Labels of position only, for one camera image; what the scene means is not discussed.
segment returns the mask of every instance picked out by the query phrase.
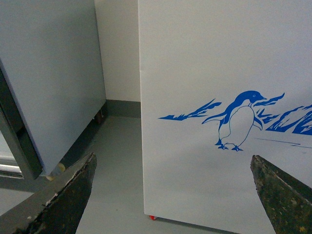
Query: white freezer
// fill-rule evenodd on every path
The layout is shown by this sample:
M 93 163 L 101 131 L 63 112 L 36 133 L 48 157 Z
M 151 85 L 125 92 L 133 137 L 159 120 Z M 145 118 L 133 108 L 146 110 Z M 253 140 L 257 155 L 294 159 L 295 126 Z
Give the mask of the white freezer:
M 49 174 L 104 105 L 94 0 L 1 0 L 0 65 Z
M 274 234 L 250 162 L 312 186 L 311 1 L 138 9 L 145 213 Z

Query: metal frame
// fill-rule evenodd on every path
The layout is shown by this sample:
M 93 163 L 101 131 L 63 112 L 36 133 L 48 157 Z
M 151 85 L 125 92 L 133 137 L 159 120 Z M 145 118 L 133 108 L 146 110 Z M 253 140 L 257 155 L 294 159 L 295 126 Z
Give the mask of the metal frame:
M 0 61 L 0 131 L 20 170 L 14 167 L 12 171 L 12 167 L 2 165 L 0 176 L 36 179 L 42 172 L 42 166 L 11 95 L 5 75 Z

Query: penguin decal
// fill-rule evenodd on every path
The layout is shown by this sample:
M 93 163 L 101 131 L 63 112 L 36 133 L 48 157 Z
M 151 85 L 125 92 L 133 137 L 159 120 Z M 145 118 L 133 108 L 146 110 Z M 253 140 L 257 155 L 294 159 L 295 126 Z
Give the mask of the penguin decal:
M 232 150 L 242 151 L 240 145 L 246 140 L 251 128 L 253 126 L 260 130 L 263 128 L 263 121 L 256 117 L 252 104 L 265 99 L 257 91 L 246 91 L 239 94 L 224 112 L 206 118 L 202 124 L 214 120 L 220 121 L 219 140 L 215 145 L 223 150 L 229 149 L 226 145 L 233 145 Z M 231 126 L 240 126 L 240 129 L 234 131 Z
M 267 108 L 267 106 L 275 105 L 284 96 L 285 93 L 266 99 L 258 91 L 249 90 L 239 94 L 225 111 L 217 115 L 209 116 L 208 113 L 211 109 L 220 106 L 222 102 L 212 99 L 189 114 L 167 115 L 158 119 L 184 121 L 191 118 L 205 117 L 206 119 L 202 124 L 219 121 L 219 137 L 215 145 L 222 150 L 228 150 L 229 145 L 233 145 L 232 150 L 243 151 L 240 146 L 247 139 L 253 126 L 260 130 L 312 136 L 312 104 L 289 107 L 286 112 L 282 113 L 273 113 L 272 108 Z M 260 140 L 276 141 L 262 138 Z M 300 145 L 297 142 L 291 144 L 297 147 Z

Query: red caster wheel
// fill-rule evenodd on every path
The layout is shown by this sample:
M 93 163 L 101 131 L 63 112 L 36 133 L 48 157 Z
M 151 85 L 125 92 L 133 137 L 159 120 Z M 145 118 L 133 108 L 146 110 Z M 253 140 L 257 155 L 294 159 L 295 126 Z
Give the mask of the red caster wheel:
M 151 220 L 155 220 L 155 219 L 157 219 L 157 217 L 155 217 L 155 216 L 153 216 L 153 215 L 150 215 L 150 219 L 151 219 Z

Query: penguin flipper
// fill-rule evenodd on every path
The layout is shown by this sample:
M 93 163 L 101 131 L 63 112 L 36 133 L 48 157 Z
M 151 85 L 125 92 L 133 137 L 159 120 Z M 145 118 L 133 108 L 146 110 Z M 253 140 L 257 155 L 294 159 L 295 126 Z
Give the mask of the penguin flipper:
M 215 115 L 215 116 L 210 116 L 210 117 L 206 118 L 201 124 L 204 124 L 204 123 L 207 123 L 207 122 L 213 121 L 213 120 L 221 121 L 224 118 L 225 115 L 226 115 L 226 113 L 223 112 L 223 113 Z
M 262 120 L 258 119 L 256 116 L 253 118 L 253 126 L 259 128 L 260 130 L 263 129 Z

